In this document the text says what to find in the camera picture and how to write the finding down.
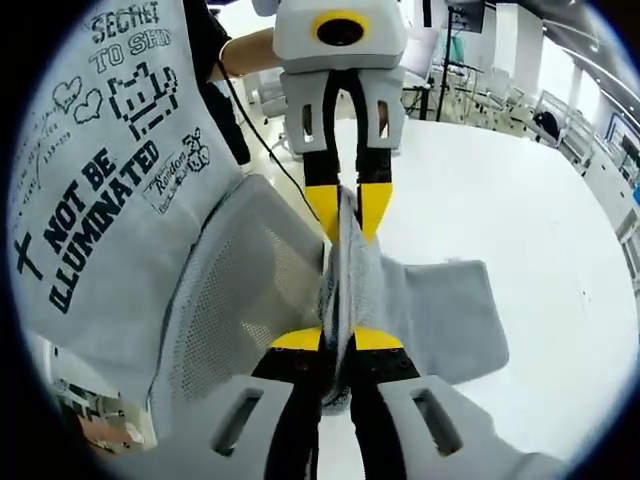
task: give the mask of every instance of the monitor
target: monitor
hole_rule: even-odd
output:
[[[447,28],[448,7],[453,7],[452,29],[482,32],[485,0],[401,0],[414,2],[414,26]]]

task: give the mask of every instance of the office chair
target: office chair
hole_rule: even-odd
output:
[[[287,99],[284,96],[282,85],[280,84],[280,74],[284,72],[282,68],[272,68],[256,74],[256,90],[260,101],[260,108],[264,115],[264,124],[267,125],[271,119],[284,117],[287,111]],[[287,142],[287,134],[284,130],[278,134],[278,141],[270,145],[274,150],[283,147],[296,160],[301,160],[294,155]]]
[[[149,395],[157,438],[217,385],[257,365],[315,315],[323,240],[269,182],[249,175],[215,211],[184,267],[165,318]]]

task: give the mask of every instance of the desk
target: desk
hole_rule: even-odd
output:
[[[351,186],[355,131],[353,120],[336,123]],[[629,272],[597,200],[556,150],[462,125],[408,120],[392,169],[382,251],[405,263],[487,265],[510,361],[456,388],[516,448],[579,454],[599,437],[638,352]],[[362,468],[348,414],[323,418],[320,432],[321,475]]]

